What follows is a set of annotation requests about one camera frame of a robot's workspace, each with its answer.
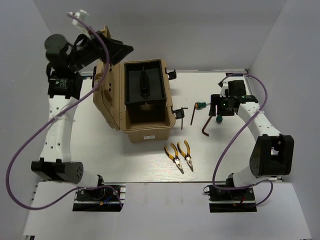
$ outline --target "black latch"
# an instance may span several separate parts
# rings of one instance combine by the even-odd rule
[[[168,74],[169,80],[173,80],[173,79],[177,78],[176,70],[173,70],[171,72],[167,72],[167,68],[166,67],[164,68],[164,70],[165,70],[165,74]]]
[[[181,119],[181,130],[184,126],[184,117],[185,117],[185,111],[184,109],[188,109],[187,107],[182,107],[180,109],[172,110],[172,113],[175,114],[175,119]]]

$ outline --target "wall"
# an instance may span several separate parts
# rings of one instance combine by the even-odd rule
[[[0,21],[0,239],[18,240],[28,211],[9,198],[5,176],[16,150],[48,120],[44,41],[50,32],[31,0],[2,1]],[[38,160],[44,137],[30,144],[12,169],[11,188],[25,204],[37,181],[31,161]]]
[[[268,89],[268,118],[295,140],[288,179],[312,239],[320,239],[319,11],[320,1],[288,0],[250,70]],[[261,87],[251,86],[262,100]]]
[[[164,59],[169,69],[249,68],[286,0],[34,0],[52,33],[74,42],[67,11],[84,9],[95,30],[134,51],[124,60]]]

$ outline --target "open case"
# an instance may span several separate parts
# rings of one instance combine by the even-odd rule
[[[111,38],[105,26],[103,34]],[[163,60],[132,61],[106,66],[98,61],[94,82],[106,79],[93,102],[111,128],[122,130],[132,143],[166,140],[176,123],[167,66]]]

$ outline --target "pliers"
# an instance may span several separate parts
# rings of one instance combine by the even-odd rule
[[[165,154],[175,163],[176,167],[180,170],[180,172],[182,174],[184,174],[184,170],[182,169],[182,165],[180,163],[180,159],[179,159],[179,156],[178,156],[178,150],[177,150],[176,146],[172,142],[170,143],[170,146],[173,148],[175,156],[172,156],[168,152],[167,146],[164,146]]]
[[[191,171],[194,171],[194,166],[192,165],[191,156],[190,156],[190,146],[186,140],[184,140],[184,144],[186,145],[186,154],[184,151],[181,150],[180,143],[177,143],[178,150],[181,153],[181,155],[184,157],[184,160],[186,160],[186,163],[189,165],[189,168]]]

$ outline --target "white tabletop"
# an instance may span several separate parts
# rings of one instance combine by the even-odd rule
[[[170,81],[173,109],[187,107],[181,130],[178,119],[167,141],[130,143],[121,130],[111,129],[96,109],[92,97],[82,102],[75,112],[71,136],[72,161],[82,162],[85,169],[103,176],[105,182],[204,182],[211,181],[217,160],[244,122],[238,116],[223,117],[217,124],[213,117],[206,128],[209,137],[201,129],[208,119],[210,107],[196,110],[190,126],[195,102],[210,102],[211,94],[219,94],[218,82],[225,73],[178,72]],[[231,77],[230,80],[244,79]],[[91,81],[84,80],[81,95],[91,89]],[[180,157],[184,174],[166,156],[164,145],[187,140],[194,172]],[[220,165],[216,179],[225,181],[230,173],[249,164],[255,141],[246,129],[234,142]]]
[[[74,212],[75,194],[30,211],[23,234],[36,240],[301,240],[310,233],[291,183],[275,183],[257,212],[210,213],[206,183],[128,183],[121,212]],[[74,186],[40,182],[33,207]],[[254,187],[256,201],[270,185]]]

